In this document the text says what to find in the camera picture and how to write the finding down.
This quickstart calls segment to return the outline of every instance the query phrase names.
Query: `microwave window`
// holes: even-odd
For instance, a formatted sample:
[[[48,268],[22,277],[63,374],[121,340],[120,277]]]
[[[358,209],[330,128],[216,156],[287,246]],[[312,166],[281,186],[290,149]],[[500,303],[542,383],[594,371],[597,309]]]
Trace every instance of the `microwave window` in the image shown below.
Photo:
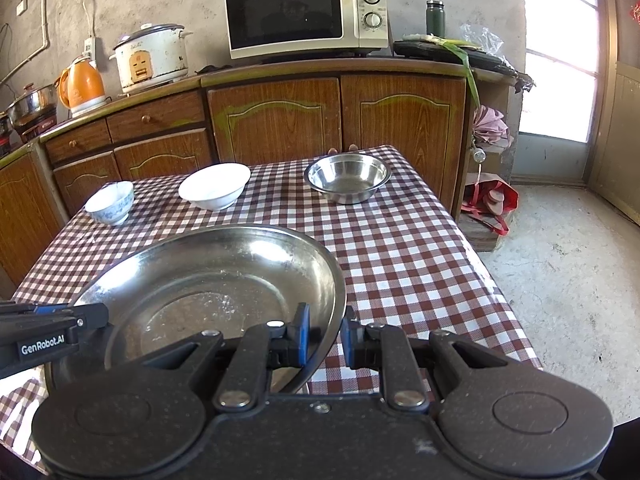
[[[226,0],[231,48],[340,38],[340,0]]]

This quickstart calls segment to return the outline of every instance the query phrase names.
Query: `cooking pot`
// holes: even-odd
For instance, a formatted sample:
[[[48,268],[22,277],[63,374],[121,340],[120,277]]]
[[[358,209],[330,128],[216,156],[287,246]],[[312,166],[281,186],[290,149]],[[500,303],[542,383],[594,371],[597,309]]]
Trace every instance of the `cooking pot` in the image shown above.
[[[24,87],[24,94],[6,110],[22,142],[28,142],[56,125],[57,102],[53,83],[36,89],[33,89],[33,83]]]
[[[183,25],[145,23],[114,47],[120,85],[124,93],[134,93],[187,75],[184,38],[192,34]]]
[[[89,63],[88,56],[76,57],[56,81],[60,101],[72,117],[94,110],[107,100],[102,77]]]

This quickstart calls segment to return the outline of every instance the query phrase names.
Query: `table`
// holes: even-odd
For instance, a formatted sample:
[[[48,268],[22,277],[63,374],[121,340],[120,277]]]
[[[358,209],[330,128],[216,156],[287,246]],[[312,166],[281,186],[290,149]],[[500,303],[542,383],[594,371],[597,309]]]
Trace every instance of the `table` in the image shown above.
[[[67,302],[96,274],[128,254],[171,235],[219,224],[277,224],[306,233],[337,258],[347,302],[361,322],[402,326],[427,338],[443,328],[540,366],[515,314],[489,272],[406,159],[391,146],[365,153],[382,158],[392,176],[369,201],[327,202],[303,181],[310,160],[252,168],[244,193],[219,212],[178,197],[185,176],[135,183],[129,219],[118,228],[78,212],[47,248],[14,295],[15,301]],[[356,392],[378,386],[370,370],[344,366],[334,345],[308,383],[313,394]],[[0,381],[0,439],[32,463],[31,419],[46,396],[40,368]]]

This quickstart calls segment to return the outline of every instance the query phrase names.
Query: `rice cooker lid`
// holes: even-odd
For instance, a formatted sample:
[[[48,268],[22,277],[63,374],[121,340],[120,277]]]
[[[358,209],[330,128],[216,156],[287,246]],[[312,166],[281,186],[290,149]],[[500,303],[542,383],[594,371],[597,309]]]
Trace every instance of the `rice cooker lid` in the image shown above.
[[[184,25],[177,25],[177,23],[163,23],[162,25],[152,25],[151,23],[145,23],[140,27],[140,30],[137,30],[133,34],[124,35],[120,38],[120,41],[113,47],[116,50],[119,46],[123,46],[124,44],[129,43],[129,41],[137,40],[138,38],[142,38],[143,36],[147,36],[148,34],[153,34],[154,32],[159,32],[160,30],[173,30],[175,28],[180,28],[184,30]]]

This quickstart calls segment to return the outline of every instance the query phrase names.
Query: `white bowl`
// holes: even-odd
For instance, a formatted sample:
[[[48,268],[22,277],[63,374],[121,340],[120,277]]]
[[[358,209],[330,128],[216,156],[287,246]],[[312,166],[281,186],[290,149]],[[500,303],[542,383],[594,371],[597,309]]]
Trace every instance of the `white bowl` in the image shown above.
[[[244,164],[215,164],[188,176],[178,189],[183,200],[210,211],[222,211],[244,191],[251,170]]]
[[[133,183],[128,180],[103,187],[84,204],[95,221],[110,226],[122,224],[133,205]]]

